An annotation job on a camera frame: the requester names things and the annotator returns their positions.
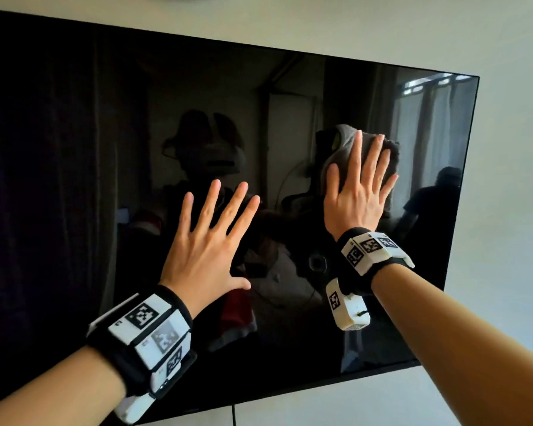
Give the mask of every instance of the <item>gray cloth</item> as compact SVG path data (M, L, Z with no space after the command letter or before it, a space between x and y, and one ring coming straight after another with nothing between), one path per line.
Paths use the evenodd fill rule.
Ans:
M328 167L332 163L338 165L340 190L343 187L347 177L347 164L349 161L349 154L351 152L351 148L354 144L354 138L357 133L357 130L355 128L350 127L347 124L338 124L336 125L336 128L338 132L336 134L335 142L339 143L339 145L337 146L335 152L324 162L322 166L322 171L320 173L320 193L322 195L326 194L326 172L328 170ZM363 132L362 162L365 162L367 154L370 151L371 144L373 143L373 140L376 137L377 135L374 135L372 133ZM385 176L383 177L384 183L387 181L387 179L389 179L391 175L397 172L397 166L399 164L399 144L389 139L385 139L383 141L383 150L385 149L391 150L391 159L389 161L389 167L387 168ZM385 200L385 212L389 212L391 210L392 196L393 193L391 192L391 194L389 194L389 197L387 197L387 200Z

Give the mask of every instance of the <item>black tv screen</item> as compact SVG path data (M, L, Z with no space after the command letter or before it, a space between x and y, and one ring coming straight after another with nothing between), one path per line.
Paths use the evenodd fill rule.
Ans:
M231 268L252 288L195 319L197 362L143 422L417 365L375 298L368 327L334 323L323 163L344 125L386 136L378 230L443 289L478 81L0 12L0 370L25 358L0 398L158 283L181 198L197 214L215 178L216 213L241 181L261 197Z

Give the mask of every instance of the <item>hand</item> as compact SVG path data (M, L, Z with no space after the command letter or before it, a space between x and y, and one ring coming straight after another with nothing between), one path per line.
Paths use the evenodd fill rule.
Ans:
M229 273L231 261L241 238L249 228L259 207L254 196L233 229L227 229L237 215L248 190L242 182L221 214L217 224L210 228L221 182L215 179L209 187L199 220L192 233L191 215L193 195L187 193L179 216L178 230L163 265L160 284L170 288L188 308L192 318L220 296L235 288L250 289L246 278L234 278Z
M346 182L341 193L338 167L336 164L328 167L324 223L336 241L354 227L363 227L372 232L377 229L385 199L398 179L397 174L392 175L385 185L381 186L391 156L391 151L386 149L379 157L384 138L385 136L378 135L374 139L362 170L362 132L357 131L349 154Z

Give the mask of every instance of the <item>wall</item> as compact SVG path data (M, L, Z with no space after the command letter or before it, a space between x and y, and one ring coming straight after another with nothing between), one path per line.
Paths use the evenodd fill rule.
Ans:
M533 0L0 0L0 8L478 74L446 291L533 350ZM455 423L421 368L325 392L243 404L237 424L307 424L309 412L319 424ZM229 424L228 411L198 424Z

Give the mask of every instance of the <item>wrist tracker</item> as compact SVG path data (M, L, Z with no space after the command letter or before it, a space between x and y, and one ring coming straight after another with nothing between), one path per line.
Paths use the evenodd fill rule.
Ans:
M158 285L89 325L87 344L106 358L126 386L127 397L115 408L123 422L138 421L193 364L192 324L184 302Z
M349 263L344 264L348 269L341 272L341 285L338 278L329 282L326 295L336 325L341 330L360 330L370 324L370 314L362 296L373 295L371 282L375 274L388 264L413 268L414 263L386 234L364 228L346 231L337 247L341 262L345 259Z

